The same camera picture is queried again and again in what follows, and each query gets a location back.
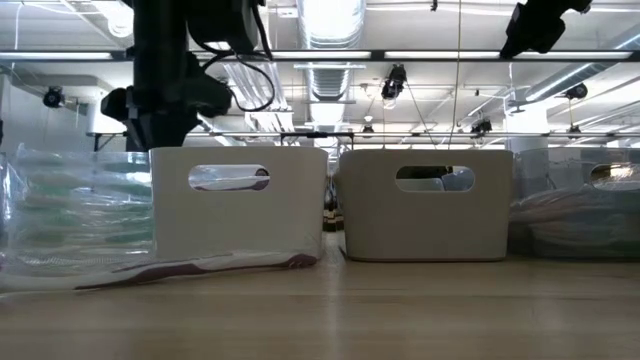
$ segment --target transparent plastic container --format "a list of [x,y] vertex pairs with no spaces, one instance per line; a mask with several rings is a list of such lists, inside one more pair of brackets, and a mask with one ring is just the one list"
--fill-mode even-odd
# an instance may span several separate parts
[[554,148],[516,155],[511,252],[640,258],[640,151]]

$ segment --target storage bin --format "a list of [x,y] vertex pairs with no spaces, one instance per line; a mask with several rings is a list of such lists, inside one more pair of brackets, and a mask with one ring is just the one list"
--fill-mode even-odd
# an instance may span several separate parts
[[[357,150],[336,175],[346,253],[364,261],[504,258],[513,157],[507,151]],[[464,166],[467,191],[401,190],[403,167]]]
[[640,151],[632,149],[518,154],[510,251],[549,258],[640,258],[637,164]]
[[[328,155],[304,147],[161,148],[151,151],[156,256],[173,260],[229,251],[319,258]],[[261,165],[260,191],[198,191],[199,165]]]
[[20,147],[3,181],[9,236],[0,242],[0,292],[299,267],[322,254],[326,152],[198,148],[151,156]]

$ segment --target table surface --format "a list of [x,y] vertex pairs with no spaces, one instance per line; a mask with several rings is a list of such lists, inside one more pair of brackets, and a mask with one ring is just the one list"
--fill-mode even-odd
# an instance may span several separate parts
[[639,359],[640,264],[345,262],[0,295],[2,359]]

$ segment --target black cable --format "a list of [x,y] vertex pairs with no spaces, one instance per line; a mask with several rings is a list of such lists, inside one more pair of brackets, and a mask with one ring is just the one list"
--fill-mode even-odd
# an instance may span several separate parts
[[[271,53],[271,49],[269,48],[269,42],[267,39],[267,32],[264,28],[264,24],[262,23],[262,19],[260,18],[260,12],[258,11],[258,3],[255,2],[252,6],[251,6],[251,11],[253,12],[253,16],[255,18],[256,21],[256,25],[258,26],[258,32],[260,33],[260,38],[261,38],[261,42],[262,42],[262,48],[264,49],[264,54],[259,53],[259,52],[252,52],[250,54],[247,54],[249,56],[254,56],[254,57],[259,57],[259,58],[264,58],[268,61],[273,61],[273,54]],[[225,84],[225,86],[227,87],[227,90],[229,91],[229,93],[231,94],[231,96],[233,97],[233,100],[236,103],[236,106],[238,106],[238,109],[244,111],[244,112],[259,112],[262,110],[267,109],[269,106],[271,106],[271,104],[273,104],[273,101],[275,100],[276,97],[276,88],[275,85],[273,84],[273,81],[271,80],[271,78],[269,77],[269,75],[267,75],[266,72],[264,72],[262,69],[260,69],[257,66],[251,65],[249,63],[247,63],[246,61],[242,60],[240,58],[240,55],[237,54],[235,51],[233,50],[217,50],[212,48],[211,46],[195,40],[196,44],[198,44],[198,46],[200,46],[202,49],[214,54],[215,56],[211,59],[209,59],[203,66],[202,69],[204,71],[207,71],[207,69],[209,67],[211,67],[211,65],[215,64],[216,62],[229,57],[229,56],[233,56],[235,55],[236,59],[238,59],[238,61],[248,67],[249,69],[253,70],[253,71],[257,71],[260,74],[262,74],[262,76],[265,77],[265,79],[267,79],[267,82],[269,83],[269,87],[271,88],[271,97],[269,98],[269,100],[267,100],[267,102],[264,105],[261,105],[255,109],[246,109],[244,107],[242,107],[240,105],[240,102],[238,101],[238,98],[236,96],[236,94],[233,92],[233,90],[231,90],[231,88]]]
[[262,76],[264,76],[265,79],[267,79],[267,82],[269,83],[269,87],[271,87],[271,97],[269,98],[269,100],[262,106],[259,106],[255,109],[245,109],[242,106],[240,106],[240,103],[238,102],[238,98],[236,97],[236,94],[231,90],[231,88],[227,87],[229,89],[229,92],[231,92],[231,96],[233,96],[233,100],[236,103],[236,106],[238,106],[238,109],[244,111],[244,112],[259,112],[262,110],[265,110],[266,108],[268,108],[269,106],[271,106],[271,104],[273,104],[273,101],[275,100],[276,97],[276,87],[273,85],[273,81],[271,80],[271,78],[269,77],[269,75],[267,75],[267,73],[265,73],[264,71],[262,71],[262,69],[260,69],[257,66],[251,65],[247,62],[245,62],[244,60],[240,59],[240,56],[236,55],[236,58],[238,59],[238,61],[248,67],[249,69],[253,70],[253,71],[257,71],[260,74],[262,74]]
[[267,58],[273,61],[273,54],[271,53],[271,49],[269,48],[269,39],[267,38],[267,31],[264,29],[264,24],[262,23],[262,19],[260,18],[260,12],[258,11],[258,2],[254,2],[251,7],[253,11],[253,17],[256,20],[256,25],[258,25],[258,32],[260,33],[260,38],[262,39],[262,49],[264,53],[267,55]]

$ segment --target security camera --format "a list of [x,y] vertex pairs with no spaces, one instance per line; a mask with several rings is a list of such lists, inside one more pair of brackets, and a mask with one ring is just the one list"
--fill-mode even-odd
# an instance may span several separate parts
[[589,94],[589,89],[585,84],[578,84],[571,89],[567,90],[562,96],[569,100],[584,99]]
[[393,100],[397,98],[402,90],[404,83],[407,82],[407,71],[402,64],[394,64],[389,77],[384,82],[382,88],[382,98],[385,100]]
[[64,106],[64,94],[62,93],[62,87],[60,86],[51,86],[49,87],[49,91],[44,94],[42,98],[42,103],[44,106],[50,109],[58,109]]

